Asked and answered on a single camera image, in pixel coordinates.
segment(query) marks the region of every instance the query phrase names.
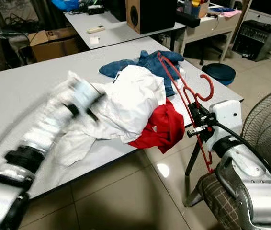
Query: plaid fabric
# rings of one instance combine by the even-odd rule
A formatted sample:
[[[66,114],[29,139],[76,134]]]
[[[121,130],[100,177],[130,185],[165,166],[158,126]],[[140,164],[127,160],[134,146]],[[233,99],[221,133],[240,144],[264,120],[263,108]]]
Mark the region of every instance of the plaid fabric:
[[[236,202],[218,181],[215,173],[202,176],[196,189],[224,229],[241,230]]]

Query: blue stool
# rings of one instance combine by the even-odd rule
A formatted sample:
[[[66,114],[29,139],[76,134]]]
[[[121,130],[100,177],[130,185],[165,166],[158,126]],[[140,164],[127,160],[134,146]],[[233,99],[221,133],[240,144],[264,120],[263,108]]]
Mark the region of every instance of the blue stool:
[[[223,85],[231,84],[236,76],[236,71],[232,67],[220,63],[203,66],[202,71]]]

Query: robotic arm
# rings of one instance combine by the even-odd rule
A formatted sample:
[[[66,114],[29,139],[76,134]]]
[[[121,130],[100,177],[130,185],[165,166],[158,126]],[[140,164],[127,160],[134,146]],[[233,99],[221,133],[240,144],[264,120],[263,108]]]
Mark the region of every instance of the robotic arm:
[[[241,228],[271,230],[271,168],[236,134],[242,126],[240,102],[224,101],[210,111],[195,103],[188,107],[196,128],[187,134],[200,134],[208,150],[221,158],[215,173],[236,200]]]
[[[7,162],[0,166],[0,230],[18,229],[29,203],[27,191],[61,130],[82,113],[96,119],[89,107],[104,94],[84,80],[70,87],[70,99],[39,118],[17,149],[5,155]]]

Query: cardboard box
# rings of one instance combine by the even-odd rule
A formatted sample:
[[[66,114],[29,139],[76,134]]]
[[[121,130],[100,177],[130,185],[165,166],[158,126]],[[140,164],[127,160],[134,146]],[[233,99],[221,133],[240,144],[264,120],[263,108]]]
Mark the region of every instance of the cardboard box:
[[[30,34],[30,46],[37,62],[88,50],[74,28],[62,28]]]
[[[191,1],[186,1],[184,12],[192,15],[195,18],[203,18],[206,16],[209,10],[210,0],[206,3],[202,3],[199,6],[192,6]]]

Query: desk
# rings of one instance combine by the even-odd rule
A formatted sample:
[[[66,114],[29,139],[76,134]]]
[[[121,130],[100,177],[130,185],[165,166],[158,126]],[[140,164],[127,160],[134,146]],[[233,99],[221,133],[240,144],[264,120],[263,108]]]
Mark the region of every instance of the desk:
[[[214,5],[209,8],[213,10],[214,7],[221,6]],[[230,33],[229,36],[227,37],[226,45],[223,49],[223,53],[219,60],[219,62],[221,63],[226,56],[229,44],[231,42],[232,36],[234,34],[240,16],[241,13],[238,13],[231,18],[226,18],[222,15],[220,15],[218,18],[203,17],[198,27],[195,28],[187,27],[184,33],[178,39],[178,41],[181,42],[180,54],[183,55],[186,43],[194,42],[215,35]]]
[[[66,13],[65,16],[90,49],[111,46],[118,43],[139,39],[141,37],[147,37],[166,31],[174,31],[177,29],[185,28],[185,25],[175,23],[175,26],[172,28],[154,31],[147,34],[138,34],[135,30],[133,30],[130,26],[127,25],[126,21],[120,22],[119,20],[117,20],[110,13],[110,11],[95,15],[88,15],[86,13],[69,15],[68,13]],[[93,34],[89,34],[86,32],[86,30],[97,27],[99,25],[103,25],[105,27],[105,30]],[[99,37],[98,44],[90,43],[90,37],[93,36]]]
[[[148,53],[167,50],[155,40],[146,37],[0,72],[0,134],[19,113],[28,108],[41,95],[64,81],[67,78],[68,70],[78,73],[90,82],[112,82],[112,78],[99,74],[98,69],[115,60],[139,57],[142,49],[147,50]],[[187,61],[181,64],[187,72],[186,80],[189,85],[195,92],[206,96],[209,86],[199,78],[202,72]],[[215,93],[210,101],[203,103],[205,107],[225,99],[243,99],[217,81],[213,80],[213,82]],[[190,118],[179,96],[173,96],[171,101],[176,110],[183,114],[185,125],[190,125]],[[34,116],[34,113],[28,116],[4,140],[0,146],[0,164],[4,162],[2,156],[8,150],[15,149],[19,139],[32,125]],[[38,171],[30,195],[31,197],[41,195],[134,150],[134,147],[122,144],[118,138],[96,141],[83,160],[68,168],[57,165],[54,156],[50,154]]]

